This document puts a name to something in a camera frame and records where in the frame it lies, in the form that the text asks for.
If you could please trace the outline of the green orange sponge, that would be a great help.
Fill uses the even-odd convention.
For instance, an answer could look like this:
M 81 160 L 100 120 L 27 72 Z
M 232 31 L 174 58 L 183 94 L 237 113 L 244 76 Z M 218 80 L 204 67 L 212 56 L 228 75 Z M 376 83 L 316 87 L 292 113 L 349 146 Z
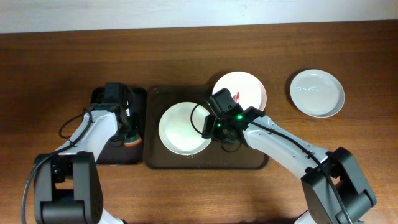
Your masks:
M 128 137 L 124 140 L 126 147 L 135 147 L 142 144 L 142 138 L 139 135 Z

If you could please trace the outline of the pinkish white plate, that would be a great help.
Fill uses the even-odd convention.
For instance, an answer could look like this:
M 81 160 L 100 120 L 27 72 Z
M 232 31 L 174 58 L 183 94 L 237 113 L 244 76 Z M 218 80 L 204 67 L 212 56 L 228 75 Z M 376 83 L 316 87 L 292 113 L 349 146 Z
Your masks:
M 264 85 L 258 78 L 247 72 L 230 72 L 223 75 L 214 85 L 212 94 L 227 88 L 231 97 L 245 110 L 253 106 L 264 111 L 267 94 Z

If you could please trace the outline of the cream plate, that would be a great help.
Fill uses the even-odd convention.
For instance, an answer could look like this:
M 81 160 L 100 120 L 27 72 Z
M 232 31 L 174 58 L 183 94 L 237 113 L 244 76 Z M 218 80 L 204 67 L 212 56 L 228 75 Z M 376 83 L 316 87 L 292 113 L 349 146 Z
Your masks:
M 202 138 L 196 132 L 202 131 L 205 118 L 210 112 L 201 105 L 181 102 L 171 106 L 159 121 L 158 133 L 163 145 L 174 154 L 191 156 L 202 152 L 210 145 L 211 139 Z

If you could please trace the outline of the pale green plate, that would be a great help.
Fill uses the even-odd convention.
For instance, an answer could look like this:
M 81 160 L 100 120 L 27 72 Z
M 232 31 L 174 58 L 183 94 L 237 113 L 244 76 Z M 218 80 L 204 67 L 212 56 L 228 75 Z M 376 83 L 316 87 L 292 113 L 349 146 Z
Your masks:
M 290 82 L 289 93 L 298 110 L 315 118 L 332 117 L 345 103 L 342 84 L 323 70 L 309 69 L 296 74 Z

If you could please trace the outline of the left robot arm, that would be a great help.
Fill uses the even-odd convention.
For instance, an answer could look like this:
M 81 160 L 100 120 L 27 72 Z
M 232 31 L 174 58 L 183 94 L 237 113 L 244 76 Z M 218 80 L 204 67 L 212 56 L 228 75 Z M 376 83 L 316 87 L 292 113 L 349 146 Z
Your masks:
M 37 223 L 124 223 L 104 208 L 97 166 L 142 161 L 146 101 L 145 89 L 122 83 L 92 92 L 75 132 L 35 158 L 27 185 Z

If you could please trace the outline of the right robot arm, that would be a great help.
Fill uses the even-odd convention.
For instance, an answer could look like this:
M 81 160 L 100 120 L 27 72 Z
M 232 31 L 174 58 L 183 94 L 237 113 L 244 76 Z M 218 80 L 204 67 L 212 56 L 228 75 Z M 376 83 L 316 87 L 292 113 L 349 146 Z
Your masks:
M 222 144 L 241 143 L 277 161 L 300 179 L 308 209 L 296 223 L 361 223 L 377 204 L 376 196 L 354 155 L 310 144 L 276 125 L 263 111 L 242 109 L 228 89 L 211 95 L 206 103 L 201 135 Z

